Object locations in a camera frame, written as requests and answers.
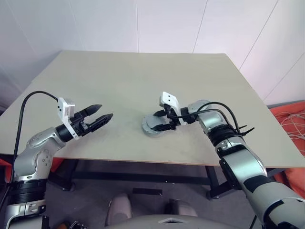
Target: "gray floor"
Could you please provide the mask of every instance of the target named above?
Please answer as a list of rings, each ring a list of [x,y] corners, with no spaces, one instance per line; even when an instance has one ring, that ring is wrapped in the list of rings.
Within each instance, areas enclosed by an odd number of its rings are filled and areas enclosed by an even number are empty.
[[[107,161],[81,161],[78,170],[119,173],[142,173],[181,176],[206,176],[204,167],[167,164],[144,164]],[[216,173],[219,181],[225,181],[221,169]],[[162,214],[168,199],[189,202],[200,217],[217,220],[239,228],[249,228],[254,212],[242,191],[236,191],[220,199],[205,198],[208,187],[196,185],[144,183],[129,181],[74,180],[73,192],[65,192],[48,185],[47,211],[51,228],[63,220],[78,220],[90,229],[103,228],[111,198],[121,192],[130,195],[133,215]],[[162,189],[162,196],[132,194],[134,187]],[[257,221],[255,229],[261,228]]]

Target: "black metal bar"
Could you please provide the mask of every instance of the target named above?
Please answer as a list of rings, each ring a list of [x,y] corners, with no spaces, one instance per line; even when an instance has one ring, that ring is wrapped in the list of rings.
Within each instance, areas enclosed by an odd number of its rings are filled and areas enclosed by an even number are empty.
[[[206,166],[205,167],[206,173],[208,175],[209,181],[210,181],[210,187],[213,189],[214,187],[217,187],[219,185],[217,175],[215,172],[215,168],[213,166]]]
[[[0,193],[2,192],[4,187],[6,187],[6,183],[5,183],[5,168],[4,167],[0,167]]]
[[[268,177],[273,177],[275,174],[285,171],[286,168],[267,168]]]
[[[0,154],[0,159],[2,159],[3,161],[6,161],[7,163],[10,163],[10,164],[13,163],[13,155]]]
[[[207,177],[164,176],[132,173],[74,172],[73,179],[125,180],[156,183],[210,185]]]
[[[73,187],[73,183],[70,180],[62,178],[61,176],[50,172],[48,182],[53,185],[59,186],[64,191],[70,191]]]
[[[156,195],[162,196],[162,189],[152,189],[152,188],[137,188],[132,189],[133,194],[145,194],[145,195]]]
[[[221,185],[208,191],[206,193],[206,197],[208,199],[218,199],[218,198],[226,196],[234,191],[235,190],[232,189],[231,186],[229,185],[229,182],[226,181],[226,182],[222,183]]]

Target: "wire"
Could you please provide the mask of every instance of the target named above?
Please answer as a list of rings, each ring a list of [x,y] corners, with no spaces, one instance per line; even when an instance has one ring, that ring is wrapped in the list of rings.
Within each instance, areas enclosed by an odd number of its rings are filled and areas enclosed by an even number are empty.
[[[255,215],[255,216],[254,216],[254,218],[253,218],[253,220],[252,220],[252,223],[251,223],[251,225],[250,225],[249,229],[252,229],[252,228],[253,228],[253,226],[254,226],[254,224],[255,224],[256,219],[257,219],[257,215]]]
[[[219,113],[222,114],[222,116],[224,117],[224,119],[225,119],[225,121],[227,122],[227,124],[231,126],[231,124],[229,123],[227,117],[224,115],[224,113],[223,113],[221,110],[219,110],[219,109],[208,109],[208,110],[203,110],[203,111],[201,111],[201,109],[202,109],[203,107],[205,107],[205,106],[207,106],[207,105],[210,105],[210,104],[217,104],[217,105],[221,105],[221,106],[223,106],[224,108],[226,108],[226,109],[229,111],[229,113],[230,113],[230,115],[232,116],[232,118],[233,118],[234,125],[235,125],[235,129],[236,129],[237,133],[238,133],[239,135],[242,135],[241,132],[240,132],[240,129],[239,129],[239,127],[238,127],[238,122],[237,122],[237,120],[236,120],[236,117],[235,117],[233,111],[232,111],[227,105],[225,105],[225,104],[223,104],[223,103],[220,103],[220,102],[209,102],[209,103],[206,103],[206,104],[202,105],[201,107],[199,107],[199,109],[198,109],[196,112],[193,112],[193,113],[190,113],[190,114],[185,114],[185,115],[181,115],[181,116],[174,116],[174,115],[171,115],[171,114],[167,114],[167,115],[168,115],[169,118],[185,118],[185,117],[189,117],[189,116],[193,116],[193,115],[202,114],[202,113],[205,113],[205,112],[217,111],[217,112],[219,112]]]
[[[239,127],[238,127],[238,122],[237,122],[237,120],[236,120],[236,117],[235,117],[233,111],[232,111],[226,104],[223,104],[223,103],[220,103],[220,102],[209,102],[209,103],[203,104],[201,107],[199,107],[199,109],[198,109],[197,111],[200,111],[203,107],[205,107],[205,106],[207,106],[207,105],[210,105],[210,104],[217,104],[217,105],[223,106],[225,109],[227,109],[228,112],[230,113],[230,115],[231,115],[232,118],[233,118],[233,121],[234,121],[234,124],[235,124],[236,131],[238,132],[238,134],[241,135],[240,130],[239,130]]]
[[[305,132],[304,132],[304,130],[305,130],[305,123],[300,123],[300,122],[302,122],[301,121],[302,119],[305,119],[304,115],[305,115],[305,113],[292,114],[292,113],[289,113],[289,112],[281,112],[281,113],[278,113],[275,116],[276,117],[281,117],[281,118],[285,117],[281,121],[281,126],[283,128],[284,128],[284,126],[289,126],[289,125],[293,125],[294,126],[294,128],[295,128],[294,131],[286,131],[286,133],[288,134],[290,139],[292,139],[292,140],[297,140],[297,139],[305,140]]]
[[[21,135],[21,126],[22,126],[22,119],[23,119],[23,112],[24,112],[25,104],[32,95],[38,94],[38,93],[46,94],[46,95],[50,96],[51,98],[55,99],[58,102],[58,98],[56,98],[54,95],[52,95],[50,93],[47,93],[47,92],[44,92],[44,91],[34,91],[34,92],[28,94],[24,98],[24,100],[22,102],[22,105],[21,105],[20,114],[19,114],[19,122],[18,122],[17,134],[16,134],[16,142],[15,142],[15,148],[14,148],[14,154],[13,154],[13,162],[12,162],[12,165],[11,165],[10,184],[14,180],[14,162],[17,158],[17,152],[18,152],[19,140],[20,140],[20,135]],[[3,206],[4,202],[5,202],[5,199],[8,195],[8,193],[9,193],[9,190],[10,190],[10,185],[7,186],[7,188],[5,190],[5,193],[4,193],[4,195],[1,199],[0,211],[2,209],[2,206]]]
[[[171,119],[179,119],[179,118],[186,118],[186,117],[189,117],[189,116],[198,115],[198,114],[202,114],[202,113],[207,113],[207,112],[211,112],[211,111],[217,111],[217,112],[221,113],[221,115],[224,117],[224,120],[227,122],[227,124],[231,125],[230,122],[228,121],[227,117],[225,116],[225,114],[219,109],[208,109],[208,110],[203,110],[203,111],[197,111],[197,112],[193,112],[193,113],[185,114],[185,115],[181,115],[181,116],[175,116],[175,115],[172,115],[172,114],[167,114],[167,116]]]

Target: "white wall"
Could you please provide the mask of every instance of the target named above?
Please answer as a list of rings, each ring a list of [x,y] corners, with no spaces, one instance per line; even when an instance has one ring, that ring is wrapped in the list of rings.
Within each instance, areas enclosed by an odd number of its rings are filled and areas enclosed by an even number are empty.
[[[60,50],[226,53],[266,104],[304,99],[304,11],[304,0],[0,0],[0,106]]]

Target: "table top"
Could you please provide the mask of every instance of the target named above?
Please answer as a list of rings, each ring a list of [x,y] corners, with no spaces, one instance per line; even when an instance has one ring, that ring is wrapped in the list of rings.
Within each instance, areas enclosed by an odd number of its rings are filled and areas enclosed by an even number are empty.
[[[0,117],[0,153],[13,153],[21,103],[36,90],[72,99],[76,111],[102,104],[87,122],[114,114],[98,131],[68,142],[57,157],[218,165],[214,147],[198,122],[157,138],[143,133],[142,119],[161,110],[159,97],[166,91],[177,97],[181,107],[200,99],[228,105],[240,126],[255,127],[245,141],[266,167],[305,165],[304,157],[225,54],[63,51]],[[34,134],[60,124],[54,100],[43,94],[32,96],[24,112],[18,153]]]

